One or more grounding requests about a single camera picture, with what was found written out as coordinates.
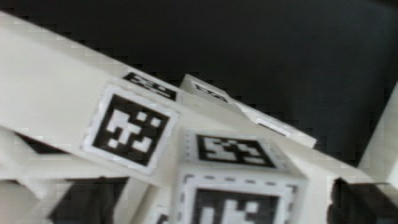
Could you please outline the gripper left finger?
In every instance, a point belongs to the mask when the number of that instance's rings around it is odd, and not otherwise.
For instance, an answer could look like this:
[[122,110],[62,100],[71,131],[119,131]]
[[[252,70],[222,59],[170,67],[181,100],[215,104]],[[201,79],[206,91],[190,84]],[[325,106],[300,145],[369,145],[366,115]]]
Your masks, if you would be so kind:
[[51,224],[114,224],[114,209],[128,178],[78,179],[50,212]]

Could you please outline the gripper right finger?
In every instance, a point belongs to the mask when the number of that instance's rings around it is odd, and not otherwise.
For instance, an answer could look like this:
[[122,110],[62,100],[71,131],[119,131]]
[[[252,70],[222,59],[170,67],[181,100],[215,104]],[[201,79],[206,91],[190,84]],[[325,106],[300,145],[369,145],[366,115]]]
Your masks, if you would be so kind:
[[334,180],[327,224],[398,224],[398,189],[389,183]]

